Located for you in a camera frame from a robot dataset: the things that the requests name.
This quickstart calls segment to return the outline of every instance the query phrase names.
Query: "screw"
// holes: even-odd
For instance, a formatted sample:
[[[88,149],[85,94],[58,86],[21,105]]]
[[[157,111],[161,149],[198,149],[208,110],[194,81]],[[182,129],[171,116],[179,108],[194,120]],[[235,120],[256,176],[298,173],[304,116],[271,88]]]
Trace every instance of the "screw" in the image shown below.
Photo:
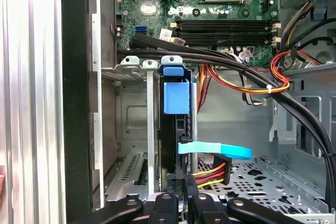
[[[162,198],[163,198],[163,199],[171,199],[172,197],[170,197],[169,194],[164,194],[164,195],[162,196]]]
[[[198,195],[198,198],[199,198],[199,199],[206,199],[206,195],[205,195],[205,194],[199,194],[199,195]]]
[[[131,200],[128,201],[127,205],[128,206],[134,206],[134,205],[136,205],[136,202],[133,199],[131,199]]]
[[[238,199],[234,200],[233,203],[238,207],[241,207],[241,206],[244,205],[244,203],[241,200],[238,200]]]

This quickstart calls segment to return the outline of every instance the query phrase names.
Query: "orange wire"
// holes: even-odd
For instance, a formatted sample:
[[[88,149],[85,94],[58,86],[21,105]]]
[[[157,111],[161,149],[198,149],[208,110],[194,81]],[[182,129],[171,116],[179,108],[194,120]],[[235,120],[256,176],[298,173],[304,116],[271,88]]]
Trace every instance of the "orange wire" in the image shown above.
[[[218,171],[219,169],[222,169],[224,167],[224,165],[225,165],[225,163],[222,163],[221,165],[217,166],[215,169],[206,170],[205,172],[195,173],[193,175],[194,176],[199,176],[199,175],[203,175],[203,174],[213,173],[213,172]]]

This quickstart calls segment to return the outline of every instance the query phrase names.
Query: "side panel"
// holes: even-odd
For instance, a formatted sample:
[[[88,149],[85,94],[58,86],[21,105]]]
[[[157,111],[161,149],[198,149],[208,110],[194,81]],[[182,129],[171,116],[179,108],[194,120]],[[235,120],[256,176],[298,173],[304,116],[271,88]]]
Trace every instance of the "side panel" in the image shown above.
[[[66,223],[61,0],[0,0],[0,223]]]

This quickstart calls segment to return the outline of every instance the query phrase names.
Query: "green circuit board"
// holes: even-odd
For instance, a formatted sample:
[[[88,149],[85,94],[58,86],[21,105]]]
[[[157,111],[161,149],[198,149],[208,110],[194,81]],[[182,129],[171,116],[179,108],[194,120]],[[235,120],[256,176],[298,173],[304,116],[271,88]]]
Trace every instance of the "green circuit board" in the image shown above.
[[[159,38],[162,28],[171,29],[175,16],[182,13],[183,19],[218,19],[219,12],[226,10],[226,19],[234,20],[277,20],[278,0],[270,7],[269,11],[262,13],[261,3],[264,0],[246,0],[246,3],[208,4],[203,0],[179,0],[183,5],[170,0],[164,3],[161,0],[117,0],[117,15],[122,17],[123,35],[118,38],[117,45],[122,48],[129,47],[129,40],[134,35],[135,26],[148,28],[148,35]],[[193,9],[199,9],[201,14],[194,17]],[[250,63],[259,66],[268,62],[272,57],[271,47],[254,47],[254,57]]]

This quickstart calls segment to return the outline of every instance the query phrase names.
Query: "black connector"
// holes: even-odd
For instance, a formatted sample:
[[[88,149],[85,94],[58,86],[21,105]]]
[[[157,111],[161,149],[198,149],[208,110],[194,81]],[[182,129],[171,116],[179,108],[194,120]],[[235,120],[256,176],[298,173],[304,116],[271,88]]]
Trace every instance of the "black connector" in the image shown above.
[[[230,177],[231,177],[232,158],[226,157],[226,156],[221,155],[221,154],[213,154],[213,155],[214,155],[214,162],[212,164],[212,169],[214,169],[214,168],[220,166],[221,164],[225,163],[225,165],[224,165],[224,175],[223,175],[224,181],[222,182],[222,184],[228,185],[230,183]]]

